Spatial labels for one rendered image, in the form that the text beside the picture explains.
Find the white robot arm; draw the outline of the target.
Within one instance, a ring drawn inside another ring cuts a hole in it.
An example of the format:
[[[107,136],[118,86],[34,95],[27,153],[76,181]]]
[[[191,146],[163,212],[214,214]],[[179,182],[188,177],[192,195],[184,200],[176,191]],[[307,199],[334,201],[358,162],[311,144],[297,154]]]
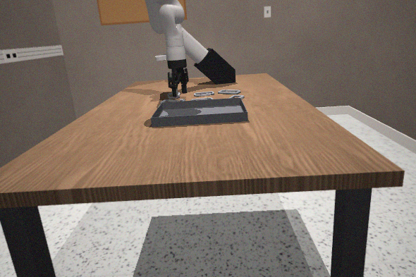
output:
[[[208,51],[182,28],[185,13],[178,0],[145,0],[145,3],[152,29],[164,33],[166,38],[166,54],[156,56],[156,61],[183,60],[187,54],[199,63],[207,55]]]

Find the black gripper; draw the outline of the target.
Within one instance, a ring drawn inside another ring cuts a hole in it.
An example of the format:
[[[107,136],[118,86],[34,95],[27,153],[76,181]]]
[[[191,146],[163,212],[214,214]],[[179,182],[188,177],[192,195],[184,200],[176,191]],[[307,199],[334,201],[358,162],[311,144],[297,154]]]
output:
[[[181,82],[182,93],[187,93],[187,83],[188,79],[188,70],[185,68],[187,66],[186,59],[176,60],[176,61],[167,61],[168,68],[172,72],[168,73],[168,84],[169,88],[172,89],[173,98],[178,98],[178,84]]]

